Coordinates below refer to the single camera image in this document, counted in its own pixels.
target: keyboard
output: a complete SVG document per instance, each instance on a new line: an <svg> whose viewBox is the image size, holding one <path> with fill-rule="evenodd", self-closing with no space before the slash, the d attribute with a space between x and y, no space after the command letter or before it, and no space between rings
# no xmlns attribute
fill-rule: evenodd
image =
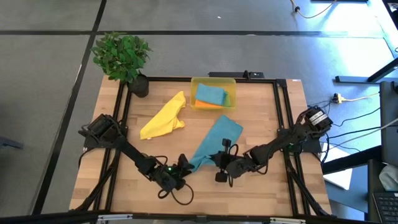
<svg viewBox="0 0 398 224"><path fill-rule="evenodd" d="M398 192L373 193L380 220L385 224L398 224Z"/></svg>

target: teal towel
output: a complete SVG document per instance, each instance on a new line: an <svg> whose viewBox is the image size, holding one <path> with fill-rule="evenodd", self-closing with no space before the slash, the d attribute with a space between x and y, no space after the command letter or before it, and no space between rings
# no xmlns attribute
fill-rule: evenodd
<svg viewBox="0 0 398 224"><path fill-rule="evenodd" d="M218 151L224 151L224 146L222 145L224 138L230 139L231 145L235 144L242 134L242 130L242 126L225 115L221 115L201 142L191 161L189 161L190 164L195 166L192 172L195 172L202 165L215 165L210 160L210 155L214 155Z"/></svg>
<svg viewBox="0 0 398 224"><path fill-rule="evenodd" d="M224 104L225 91L220 87L206 86L199 83L195 98L203 102L221 106Z"/></svg>

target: black plant pot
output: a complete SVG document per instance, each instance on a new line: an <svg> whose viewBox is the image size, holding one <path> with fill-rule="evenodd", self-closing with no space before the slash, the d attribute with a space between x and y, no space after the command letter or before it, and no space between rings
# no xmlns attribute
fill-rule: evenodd
<svg viewBox="0 0 398 224"><path fill-rule="evenodd" d="M129 91L131 91L139 98L147 96L149 93L148 78L143 74L139 74L134 82L129 84Z"/></svg>

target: potted plant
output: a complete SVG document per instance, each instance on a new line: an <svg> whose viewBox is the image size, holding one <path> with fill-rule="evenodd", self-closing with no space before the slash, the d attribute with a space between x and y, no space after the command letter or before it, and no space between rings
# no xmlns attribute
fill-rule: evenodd
<svg viewBox="0 0 398 224"><path fill-rule="evenodd" d="M138 97L148 95L148 78L139 70L144 68L148 52L152 51L144 39L113 32L97 40L91 50L95 54L94 63L109 75L109 80L127 83L129 91Z"/></svg>

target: cloth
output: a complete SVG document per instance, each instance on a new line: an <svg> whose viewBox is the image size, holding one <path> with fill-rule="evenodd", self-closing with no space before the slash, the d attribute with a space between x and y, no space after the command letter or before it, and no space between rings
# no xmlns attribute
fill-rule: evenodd
<svg viewBox="0 0 398 224"><path fill-rule="evenodd" d="M387 165L379 174L381 184L386 191L398 191L398 168Z"/></svg>
<svg viewBox="0 0 398 224"><path fill-rule="evenodd" d="M229 93L225 91L225 99L224 99L224 104L222 106L220 105L214 105L211 103L206 103L200 100L195 100L195 106L201 106L201 107L207 107L207 108L223 108L223 107L230 107L231 106L231 100L229 98Z"/></svg>
<svg viewBox="0 0 398 224"><path fill-rule="evenodd" d="M184 127L184 122L178 120L177 115L185 104L184 92L180 91L141 129L140 139L162 136Z"/></svg>
<svg viewBox="0 0 398 224"><path fill-rule="evenodd" d="M224 104L225 91L220 87L206 86L199 83L195 99L221 106Z"/></svg>
<svg viewBox="0 0 398 224"><path fill-rule="evenodd" d="M231 140L231 145L235 144L242 134L242 130L242 126L225 115L221 115L189 161L190 164L195 166L192 172L198 170L202 165L215 165L210 159L210 155L214 155L218 151L224 151L224 146L222 145L224 138Z"/></svg>

